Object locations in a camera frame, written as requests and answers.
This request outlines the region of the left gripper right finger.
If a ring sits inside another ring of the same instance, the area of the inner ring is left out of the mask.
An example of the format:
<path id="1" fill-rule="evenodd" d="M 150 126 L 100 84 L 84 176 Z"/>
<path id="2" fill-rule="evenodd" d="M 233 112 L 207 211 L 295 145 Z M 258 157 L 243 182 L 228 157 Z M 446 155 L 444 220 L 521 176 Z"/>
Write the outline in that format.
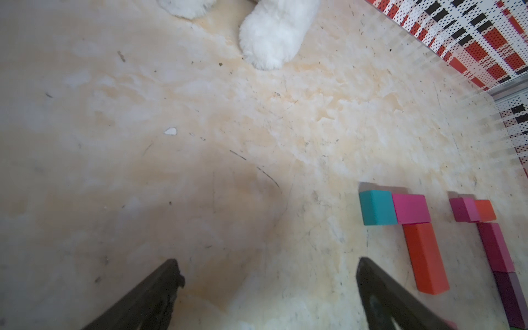
<path id="1" fill-rule="evenodd" d="M 370 329 L 452 328 L 370 258 L 360 258 L 356 280 Z"/>

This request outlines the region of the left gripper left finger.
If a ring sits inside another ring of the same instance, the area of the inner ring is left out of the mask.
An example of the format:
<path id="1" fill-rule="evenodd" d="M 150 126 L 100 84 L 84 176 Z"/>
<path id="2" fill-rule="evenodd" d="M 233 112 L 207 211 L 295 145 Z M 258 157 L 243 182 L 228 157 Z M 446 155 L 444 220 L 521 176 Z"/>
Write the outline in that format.
<path id="1" fill-rule="evenodd" d="M 84 328 L 167 329 L 184 286 L 177 260 L 170 258 Z"/>

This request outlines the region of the red long block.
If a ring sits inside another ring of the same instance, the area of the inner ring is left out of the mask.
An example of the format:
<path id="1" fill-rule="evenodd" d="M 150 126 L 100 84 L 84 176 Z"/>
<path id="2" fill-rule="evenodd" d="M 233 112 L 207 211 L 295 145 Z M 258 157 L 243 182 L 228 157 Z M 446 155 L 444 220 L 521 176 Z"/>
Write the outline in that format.
<path id="1" fill-rule="evenodd" d="M 417 290 L 439 295 L 450 289 L 431 223 L 403 225 Z"/>

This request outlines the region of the teal cube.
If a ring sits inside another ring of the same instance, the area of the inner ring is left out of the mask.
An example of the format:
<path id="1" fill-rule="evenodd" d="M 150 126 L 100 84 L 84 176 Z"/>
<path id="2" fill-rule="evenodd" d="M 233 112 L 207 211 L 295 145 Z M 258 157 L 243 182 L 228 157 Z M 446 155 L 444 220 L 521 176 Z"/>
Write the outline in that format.
<path id="1" fill-rule="evenodd" d="M 359 193 L 362 218 L 366 226 L 397 225 L 393 195 L 389 191 L 363 191 Z"/>

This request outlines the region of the magenta long block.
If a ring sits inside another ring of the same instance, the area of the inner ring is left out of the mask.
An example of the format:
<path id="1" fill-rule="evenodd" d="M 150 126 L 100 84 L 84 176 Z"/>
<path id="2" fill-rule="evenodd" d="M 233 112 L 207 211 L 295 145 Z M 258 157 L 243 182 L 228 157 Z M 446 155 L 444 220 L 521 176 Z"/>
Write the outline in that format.
<path id="1" fill-rule="evenodd" d="M 392 198 L 398 224 L 427 224 L 431 222 L 424 195 L 393 194 Z"/>

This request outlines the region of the small magenta cube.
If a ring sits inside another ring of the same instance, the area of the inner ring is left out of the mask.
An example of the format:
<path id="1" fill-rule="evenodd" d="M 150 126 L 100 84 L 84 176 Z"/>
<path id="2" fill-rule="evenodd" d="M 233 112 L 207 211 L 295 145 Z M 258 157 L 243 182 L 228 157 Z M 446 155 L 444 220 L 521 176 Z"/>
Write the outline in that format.
<path id="1" fill-rule="evenodd" d="M 449 200 L 456 222 L 477 223 L 481 217 L 476 201 L 468 197 L 456 197 Z"/>

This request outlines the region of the purple block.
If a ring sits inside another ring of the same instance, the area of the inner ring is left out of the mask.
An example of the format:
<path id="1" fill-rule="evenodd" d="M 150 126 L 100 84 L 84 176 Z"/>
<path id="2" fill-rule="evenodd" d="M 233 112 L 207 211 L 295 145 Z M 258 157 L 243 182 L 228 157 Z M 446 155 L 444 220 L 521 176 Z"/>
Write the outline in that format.
<path id="1" fill-rule="evenodd" d="M 493 272 L 510 327 L 527 329 L 527 302 L 515 272 Z"/>

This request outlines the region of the pink block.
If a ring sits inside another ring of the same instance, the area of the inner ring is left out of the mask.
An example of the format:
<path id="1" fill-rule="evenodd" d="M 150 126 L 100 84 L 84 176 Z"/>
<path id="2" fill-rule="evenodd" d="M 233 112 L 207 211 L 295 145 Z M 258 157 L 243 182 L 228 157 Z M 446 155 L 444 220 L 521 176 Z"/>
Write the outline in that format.
<path id="1" fill-rule="evenodd" d="M 477 228 L 492 271 L 515 272 L 514 263 L 500 225 L 491 222 L 478 223 Z"/>

